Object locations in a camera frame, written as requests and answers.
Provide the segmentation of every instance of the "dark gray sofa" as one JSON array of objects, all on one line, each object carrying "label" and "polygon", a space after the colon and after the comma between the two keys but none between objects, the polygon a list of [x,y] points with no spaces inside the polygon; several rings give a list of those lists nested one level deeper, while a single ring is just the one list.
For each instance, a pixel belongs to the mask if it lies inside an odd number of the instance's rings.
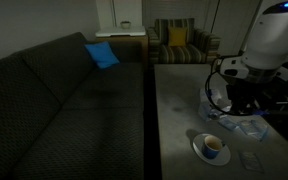
[{"label": "dark gray sofa", "polygon": [[99,69],[81,33],[0,60],[0,179],[143,179],[140,44]]}]

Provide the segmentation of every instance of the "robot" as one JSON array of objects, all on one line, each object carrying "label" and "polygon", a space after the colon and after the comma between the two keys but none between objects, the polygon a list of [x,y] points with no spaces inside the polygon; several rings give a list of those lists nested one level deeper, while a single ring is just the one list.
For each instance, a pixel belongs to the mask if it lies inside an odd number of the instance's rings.
[{"label": "robot", "polygon": [[212,74],[205,83],[205,93],[213,106],[225,114],[252,115],[264,112],[267,107],[261,107],[261,92],[287,61],[288,2],[283,2],[269,7],[259,16],[242,56],[217,60],[216,69],[219,73],[235,79],[233,85],[227,86],[232,104],[230,111],[224,112],[212,101],[209,89]]}]

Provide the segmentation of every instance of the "saucer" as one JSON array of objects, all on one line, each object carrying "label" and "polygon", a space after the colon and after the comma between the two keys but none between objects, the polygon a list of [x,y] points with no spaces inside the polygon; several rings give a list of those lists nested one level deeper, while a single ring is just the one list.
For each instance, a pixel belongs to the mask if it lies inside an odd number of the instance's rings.
[{"label": "saucer", "polygon": [[203,145],[204,137],[209,134],[200,134],[197,135],[193,140],[193,147],[196,154],[203,159],[205,162],[215,165],[215,166],[223,166],[227,164],[231,159],[231,152],[227,145],[225,145],[222,150],[218,153],[218,155],[214,159],[207,159],[203,153],[201,152],[201,148]]}]

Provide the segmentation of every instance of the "sofa armrest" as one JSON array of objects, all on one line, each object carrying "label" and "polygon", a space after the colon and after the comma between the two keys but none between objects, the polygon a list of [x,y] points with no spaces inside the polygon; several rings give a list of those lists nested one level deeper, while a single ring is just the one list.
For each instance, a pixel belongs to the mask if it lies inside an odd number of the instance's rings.
[{"label": "sofa armrest", "polygon": [[202,29],[194,30],[194,45],[206,55],[206,62],[214,60],[218,55],[220,37]]},{"label": "sofa armrest", "polygon": [[109,41],[112,52],[120,62],[142,62],[142,45],[135,41]]},{"label": "sofa armrest", "polygon": [[156,64],[158,62],[160,45],[162,43],[153,27],[147,28],[147,35],[148,35],[149,64]]}]

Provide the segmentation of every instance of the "cup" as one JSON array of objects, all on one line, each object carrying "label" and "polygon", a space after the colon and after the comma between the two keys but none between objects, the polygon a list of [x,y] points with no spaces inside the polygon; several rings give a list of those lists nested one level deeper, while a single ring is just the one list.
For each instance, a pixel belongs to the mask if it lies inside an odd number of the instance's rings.
[{"label": "cup", "polygon": [[214,159],[225,145],[222,140],[213,135],[207,135],[202,145],[202,154],[207,159]]}]

